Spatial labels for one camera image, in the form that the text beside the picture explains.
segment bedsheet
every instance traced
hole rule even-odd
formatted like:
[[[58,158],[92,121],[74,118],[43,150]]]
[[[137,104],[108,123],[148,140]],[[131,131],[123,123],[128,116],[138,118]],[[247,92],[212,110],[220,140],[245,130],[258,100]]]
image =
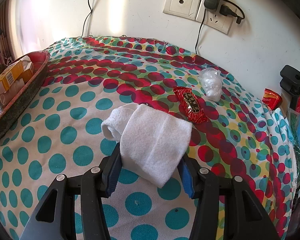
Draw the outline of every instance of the bedsheet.
[[[19,239],[53,179],[98,166],[115,142],[101,132],[112,109],[147,103],[186,119],[172,88],[188,86],[209,121],[193,125],[187,153],[218,176],[242,176],[284,239],[295,189],[295,160],[281,112],[271,112],[226,70],[167,42],[128,37],[62,39],[47,48],[49,72],[33,101],[0,140],[0,221]],[[219,102],[209,101],[197,76],[213,67],[223,77]],[[224,228],[219,201],[217,239]],[[197,201],[178,172],[163,188],[122,169],[116,191],[103,199],[112,240],[186,240]],[[82,239],[80,196],[75,202]]]

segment white wall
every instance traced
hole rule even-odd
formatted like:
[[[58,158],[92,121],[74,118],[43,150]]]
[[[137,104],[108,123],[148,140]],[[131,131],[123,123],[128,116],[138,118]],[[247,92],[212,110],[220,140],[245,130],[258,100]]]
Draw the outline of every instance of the white wall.
[[[87,0],[12,1],[16,56],[80,36],[89,12]],[[91,0],[94,13],[84,34],[156,38],[194,51],[200,23],[163,14],[164,1]],[[300,20],[280,0],[232,1],[246,19],[240,25],[234,22],[228,36],[204,26],[199,54],[230,71],[259,98],[264,88],[280,93],[280,70],[286,64],[300,70]]]

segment yellow box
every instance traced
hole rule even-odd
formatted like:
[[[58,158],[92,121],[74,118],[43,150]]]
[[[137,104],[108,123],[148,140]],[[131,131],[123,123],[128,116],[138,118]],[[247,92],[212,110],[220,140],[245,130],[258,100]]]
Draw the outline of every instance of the yellow box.
[[[23,68],[24,68],[23,72],[20,74],[18,79],[22,78],[23,82],[26,84],[33,76],[33,69],[34,69],[33,63],[30,62],[27,65],[25,65]]]
[[[18,61],[8,66],[0,74],[0,95],[7,92],[10,86],[17,80],[20,74],[23,72],[22,61]]]

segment folded white towel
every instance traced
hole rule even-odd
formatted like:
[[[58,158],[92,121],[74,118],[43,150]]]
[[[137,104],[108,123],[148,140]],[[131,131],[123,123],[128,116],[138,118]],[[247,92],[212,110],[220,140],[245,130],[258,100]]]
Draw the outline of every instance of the folded white towel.
[[[189,146],[192,124],[146,105],[135,109],[131,104],[113,110],[102,123],[102,131],[106,138],[121,139],[123,168],[161,188]]]

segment barcode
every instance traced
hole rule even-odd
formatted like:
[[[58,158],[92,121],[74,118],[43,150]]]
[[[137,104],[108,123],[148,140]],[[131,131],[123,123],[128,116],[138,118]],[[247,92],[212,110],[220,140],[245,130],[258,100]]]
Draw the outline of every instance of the barcode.
[[[9,86],[11,86],[13,84],[13,82],[14,82],[11,71],[7,74],[6,77],[7,77],[7,81],[9,83]]]

